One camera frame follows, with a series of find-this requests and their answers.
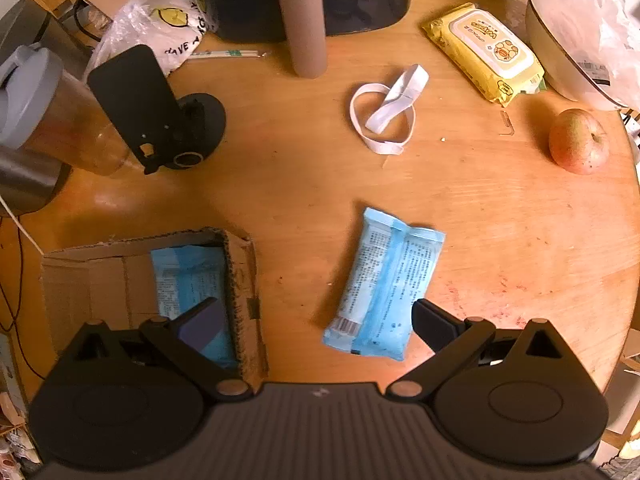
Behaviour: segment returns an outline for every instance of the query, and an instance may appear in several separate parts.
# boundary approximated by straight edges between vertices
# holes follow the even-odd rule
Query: bowl
[[[546,81],[571,101],[582,101],[596,110],[619,110],[625,105],[609,96],[553,37],[531,0],[525,16],[529,44],[545,69]]]

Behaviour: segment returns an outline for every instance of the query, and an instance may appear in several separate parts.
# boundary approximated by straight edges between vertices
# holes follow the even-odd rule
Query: round wooden table
[[[189,171],[144,176],[125,168],[113,178],[75,171],[51,204],[23,217],[24,225],[45,250],[202,226],[250,234],[270,379],[386,386],[431,355],[415,335],[404,362],[343,354],[321,342],[351,268],[362,213],[372,206],[447,234],[430,300],[498,327],[548,318],[603,388],[640,272],[640,195],[622,122],[616,113],[595,113],[610,135],[611,155],[592,176],[567,173],[550,159],[552,118],[580,106],[552,90],[519,96],[506,109],[514,134],[505,135],[502,108],[485,101],[418,28],[467,1],[506,16],[507,0],[412,0],[393,27],[329,38],[329,69],[317,80],[293,76],[281,46],[268,46],[265,59],[188,61],[170,83],[177,96],[210,92],[222,101],[228,126],[220,147]],[[208,35],[202,48],[222,45]],[[351,127],[348,101],[362,83],[390,84],[413,63],[430,74],[416,103],[414,138],[400,156],[376,155]],[[358,111],[375,105],[375,97],[363,97]],[[390,136],[402,131],[395,121]],[[10,221],[0,240],[2,283],[16,298]],[[32,365],[44,373],[54,355],[40,260],[28,242],[25,260],[20,333]],[[0,317],[7,324],[8,316]],[[37,378],[19,357],[18,365],[33,394]]]

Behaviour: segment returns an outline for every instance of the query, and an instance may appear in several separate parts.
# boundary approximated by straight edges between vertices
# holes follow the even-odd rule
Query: blue plastic package
[[[367,208],[358,253],[324,344],[343,352],[404,359],[411,309],[423,298],[445,235]]]
[[[207,298],[225,303],[225,251],[222,247],[182,246],[151,251],[158,312],[175,319]],[[225,305],[224,328],[200,351],[223,368],[238,366]]]

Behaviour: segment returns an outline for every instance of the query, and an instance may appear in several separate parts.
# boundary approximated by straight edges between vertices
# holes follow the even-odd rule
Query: red apple
[[[590,174],[609,158],[609,137],[594,116],[571,108],[555,118],[549,132],[549,150],[561,168]]]

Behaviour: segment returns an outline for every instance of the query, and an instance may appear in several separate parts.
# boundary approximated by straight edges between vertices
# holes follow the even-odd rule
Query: cardboard tube
[[[326,33],[322,0],[279,0],[293,69],[315,78],[326,70]]]

